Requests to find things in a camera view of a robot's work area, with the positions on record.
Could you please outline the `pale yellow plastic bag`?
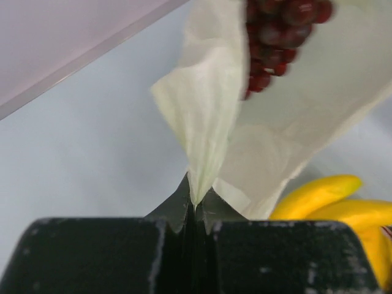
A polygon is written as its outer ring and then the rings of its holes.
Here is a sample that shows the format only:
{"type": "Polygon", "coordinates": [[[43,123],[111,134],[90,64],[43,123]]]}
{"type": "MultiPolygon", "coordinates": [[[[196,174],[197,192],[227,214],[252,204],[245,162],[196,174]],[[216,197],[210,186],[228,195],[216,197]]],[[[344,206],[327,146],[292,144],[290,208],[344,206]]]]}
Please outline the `pale yellow plastic bag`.
{"type": "Polygon", "coordinates": [[[177,66],[151,88],[186,152],[190,197],[214,189],[266,219],[315,153],[391,95],[391,2],[338,1],[287,76],[244,100],[244,1],[194,1],[177,66]]]}

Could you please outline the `red fake grape bunch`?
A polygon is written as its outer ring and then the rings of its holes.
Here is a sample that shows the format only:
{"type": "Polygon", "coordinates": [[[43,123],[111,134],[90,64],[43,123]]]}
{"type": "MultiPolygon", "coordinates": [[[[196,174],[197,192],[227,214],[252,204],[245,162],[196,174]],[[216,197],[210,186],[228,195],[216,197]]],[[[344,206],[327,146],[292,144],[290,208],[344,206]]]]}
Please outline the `red fake grape bunch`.
{"type": "Polygon", "coordinates": [[[329,21],[333,12],[333,1],[246,1],[250,65],[244,99],[287,74],[314,26],[329,21]]]}

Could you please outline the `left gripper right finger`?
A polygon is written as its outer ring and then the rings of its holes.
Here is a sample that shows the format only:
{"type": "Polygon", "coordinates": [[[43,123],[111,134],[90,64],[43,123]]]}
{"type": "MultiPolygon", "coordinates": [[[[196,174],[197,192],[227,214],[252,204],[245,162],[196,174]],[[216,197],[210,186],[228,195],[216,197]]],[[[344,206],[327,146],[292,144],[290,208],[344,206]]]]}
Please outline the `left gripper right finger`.
{"type": "Polygon", "coordinates": [[[215,191],[197,207],[199,293],[381,293],[353,230],[247,220],[215,191]]]}

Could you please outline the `white plate red characters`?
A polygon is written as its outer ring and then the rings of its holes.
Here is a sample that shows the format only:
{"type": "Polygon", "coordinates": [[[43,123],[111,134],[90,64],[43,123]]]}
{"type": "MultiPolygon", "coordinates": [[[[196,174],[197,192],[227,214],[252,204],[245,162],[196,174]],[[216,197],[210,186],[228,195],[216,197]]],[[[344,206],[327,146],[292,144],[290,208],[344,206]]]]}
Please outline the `white plate red characters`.
{"type": "Polygon", "coordinates": [[[390,225],[382,226],[381,229],[389,239],[392,239],[392,227],[390,225]]]}

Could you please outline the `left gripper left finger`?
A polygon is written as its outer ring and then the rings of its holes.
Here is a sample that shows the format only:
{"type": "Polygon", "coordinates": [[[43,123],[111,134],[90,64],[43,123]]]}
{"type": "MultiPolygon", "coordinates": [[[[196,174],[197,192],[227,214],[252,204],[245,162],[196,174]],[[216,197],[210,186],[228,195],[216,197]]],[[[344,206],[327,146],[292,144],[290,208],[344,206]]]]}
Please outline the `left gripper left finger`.
{"type": "Polygon", "coordinates": [[[2,293],[190,293],[189,183],[145,217],[52,217],[22,234],[2,293]]]}

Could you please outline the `yellow fake banana bunch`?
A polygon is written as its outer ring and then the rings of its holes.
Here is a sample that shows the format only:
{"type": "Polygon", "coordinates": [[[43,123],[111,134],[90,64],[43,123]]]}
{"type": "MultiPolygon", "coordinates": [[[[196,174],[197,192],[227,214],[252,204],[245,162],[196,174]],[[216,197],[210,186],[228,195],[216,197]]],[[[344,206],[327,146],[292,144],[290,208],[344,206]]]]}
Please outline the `yellow fake banana bunch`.
{"type": "Polygon", "coordinates": [[[391,290],[391,239],[382,226],[391,226],[391,202],[354,199],[362,186],[354,175],[319,178],[283,198],[269,216],[270,221],[338,221],[359,237],[379,286],[391,290]]]}

